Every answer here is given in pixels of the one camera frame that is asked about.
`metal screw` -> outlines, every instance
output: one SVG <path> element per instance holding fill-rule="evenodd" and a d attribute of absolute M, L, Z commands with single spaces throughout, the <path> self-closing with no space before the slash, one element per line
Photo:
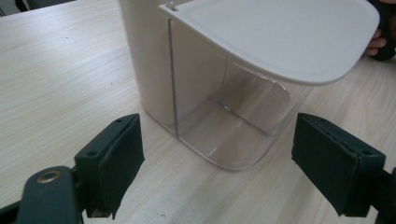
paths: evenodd
<path fill-rule="evenodd" d="M 174 0 L 168 0 L 166 6 L 169 7 L 172 11 L 177 11 Z"/>
<path fill-rule="evenodd" d="M 40 175 L 37 179 L 37 182 L 40 184 L 47 184 L 61 176 L 61 172 L 58 170 L 48 171 L 42 175 Z"/>

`curved white lid edge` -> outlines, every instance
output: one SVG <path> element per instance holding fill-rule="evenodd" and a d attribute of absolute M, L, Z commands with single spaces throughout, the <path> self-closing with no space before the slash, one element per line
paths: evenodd
<path fill-rule="evenodd" d="M 236 45 L 230 44 L 228 41 L 224 41 L 224 36 L 220 36 L 217 34 L 213 34 L 210 30 L 207 30 L 203 27 L 202 24 L 196 21 L 196 18 L 190 17 L 191 12 L 194 10 L 199 10 L 203 7 L 205 2 L 208 0 L 195 0 L 177 7 L 178 11 L 173 11 L 168 8 L 166 5 L 161 5 L 160 8 L 171 18 L 176 21 L 182 22 L 192 30 L 194 30 L 198 35 L 203 37 L 204 39 L 208 40 L 214 47 L 218 48 L 220 51 L 223 51 L 224 54 L 230 57 L 232 60 L 235 60 L 242 65 L 255 70 L 259 73 L 263 73 L 269 77 L 274 79 L 288 81 L 290 83 L 300 84 L 300 85 L 325 85 L 332 83 L 341 77 L 343 77 L 358 61 L 360 56 L 363 54 L 368 42 L 373 36 L 373 33 L 376 30 L 376 26 L 379 21 L 379 16 L 376 12 L 376 9 L 371 6 L 365 0 L 343 0 L 343 2 L 352 2 L 355 6 L 359 6 L 362 11 L 364 11 L 363 15 L 367 16 L 362 22 L 364 23 L 365 30 L 361 32 L 361 34 L 355 35 L 355 41 L 353 39 L 349 39 L 348 41 L 353 41 L 353 50 L 346 48 L 346 54 L 348 57 L 343 57 L 345 55 L 339 55 L 339 59 L 337 58 L 338 55 L 330 55 L 329 57 L 324 57 L 323 60 L 325 62 L 329 62 L 329 59 L 332 60 L 331 63 L 327 64 L 325 70 L 317 70 L 316 73 L 319 74 L 309 74 L 309 72 L 305 73 L 304 71 L 293 71 L 288 68 L 282 68 L 279 66 L 273 66 L 270 63 L 261 61 L 260 57 L 254 57 L 255 55 L 250 55 L 249 52 L 243 51 L 238 43 Z M 218 2 L 222 2 L 226 4 L 231 3 L 238 3 L 241 0 L 217 0 Z M 244 4 L 250 2 L 253 4 L 253 0 L 245 1 Z"/>

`wooden table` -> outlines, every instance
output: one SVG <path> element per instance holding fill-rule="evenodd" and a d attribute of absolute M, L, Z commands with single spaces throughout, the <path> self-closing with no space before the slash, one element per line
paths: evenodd
<path fill-rule="evenodd" d="M 342 80 L 314 88 L 300 111 L 358 136 L 396 166 L 396 60 L 362 58 Z M 293 120 L 253 168 L 204 160 L 142 108 L 116 0 L 78 0 L 0 19 L 0 207 L 26 179 L 74 165 L 113 119 L 140 113 L 144 162 L 117 219 L 86 223 L 374 223 L 338 217 L 290 159 Z"/>

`human hand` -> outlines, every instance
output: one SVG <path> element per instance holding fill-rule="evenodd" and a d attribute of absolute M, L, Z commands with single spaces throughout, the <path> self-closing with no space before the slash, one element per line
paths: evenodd
<path fill-rule="evenodd" d="M 378 0 L 378 1 L 385 4 L 396 4 L 396 0 Z M 387 16 L 387 19 L 389 21 L 389 28 L 391 32 L 390 41 L 392 41 L 392 43 L 390 44 L 394 47 L 396 43 L 396 14 L 393 12 L 391 15 Z M 387 39 L 382 36 L 382 31 L 378 29 L 375 31 L 373 39 L 370 41 L 369 45 L 367 46 L 365 54 L 368 56 L 375 56 L 379 52 L 379 50 L 383 48 L 386 44 L 387 44 Z"/>

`white container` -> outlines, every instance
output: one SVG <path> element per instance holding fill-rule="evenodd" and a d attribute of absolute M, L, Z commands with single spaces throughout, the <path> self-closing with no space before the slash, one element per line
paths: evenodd
<path fill-rule="evenodd" d="M 364 0 L 120 0 L 120 9 L 143 106 L 233 170 L 265 155 L 307 86 L 352 68 L 378 23 Z"/>

